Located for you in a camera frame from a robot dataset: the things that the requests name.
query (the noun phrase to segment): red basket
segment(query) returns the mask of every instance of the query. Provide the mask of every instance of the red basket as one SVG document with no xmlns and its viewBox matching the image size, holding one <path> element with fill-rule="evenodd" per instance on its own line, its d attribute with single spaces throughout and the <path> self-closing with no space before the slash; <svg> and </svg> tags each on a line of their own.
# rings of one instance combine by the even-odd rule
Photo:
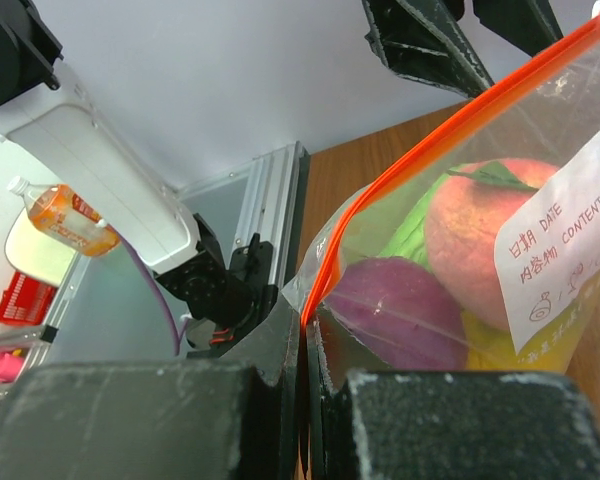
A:
<svg viewBox="0 0 600 480">
<path fill-rule="evenodd" d="M 12 327 L 40 325 L 49 310 L 56 288 L 16 272 L 2 294 L 0 323 Z"/>
</svg>

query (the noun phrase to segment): purple fruit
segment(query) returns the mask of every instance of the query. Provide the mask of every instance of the purple fruit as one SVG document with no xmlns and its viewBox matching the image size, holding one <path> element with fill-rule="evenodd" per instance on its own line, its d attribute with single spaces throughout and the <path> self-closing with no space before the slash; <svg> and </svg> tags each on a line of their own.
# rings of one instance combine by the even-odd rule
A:
<svg viewBox="0 0 600 480">
<path fill-rule="evenodd" d="M 394 368 L 465 367 L 460 306 L 431 273 L 405 258 L 369 258 L 350 265 L 324 303 Z"/>
</svg>

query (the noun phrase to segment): plastic bag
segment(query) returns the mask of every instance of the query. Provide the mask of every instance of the plastic bag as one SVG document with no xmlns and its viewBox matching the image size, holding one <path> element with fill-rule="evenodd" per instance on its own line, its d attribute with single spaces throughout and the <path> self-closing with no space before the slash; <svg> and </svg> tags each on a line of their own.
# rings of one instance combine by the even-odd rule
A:
<svg viewBox="0 0 600 480">
<path fill-rule="evenodd" d="M 343 205 L 284 293 L 395 368 L 566 370 L 600 295 L 600 16 Z"/>
</svg>

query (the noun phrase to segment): fake peach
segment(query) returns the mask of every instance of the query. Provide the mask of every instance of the fake peach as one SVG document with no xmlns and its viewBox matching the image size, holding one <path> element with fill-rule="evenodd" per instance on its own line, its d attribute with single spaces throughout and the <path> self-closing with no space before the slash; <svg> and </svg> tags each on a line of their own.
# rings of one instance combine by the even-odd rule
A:
<svg viewBox="0 0 600 480">
<path fill-rule="evenodd" d="M 500 162 L 522 183 L 540 188 L 558 168 L 528 158 Z M 470 173 L 492 162 L 467 165 Z M 465 309 L 500 330 L 509 324 L 494 263 L 494 244 L 502 225 L 533 195 L 461 176 L 449 177 L 436 191 L 424 225 L 431 270 Z"/>
</svg>

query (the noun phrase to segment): plastic bottle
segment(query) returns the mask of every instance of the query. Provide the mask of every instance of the plastic bottle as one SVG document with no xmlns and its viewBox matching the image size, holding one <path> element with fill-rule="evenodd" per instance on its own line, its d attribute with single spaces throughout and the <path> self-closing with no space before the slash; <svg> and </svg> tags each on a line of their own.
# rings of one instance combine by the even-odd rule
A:
<svg viewBox="0 0 600 480">
<path fill-rule="evenodd" d="M 113 229 L 67 185 L 31 185 L 15 177 L 7 189 L 22 197 L 37 230 L 84 255 L 97 257 L 120 243 Z"/>
</svg>

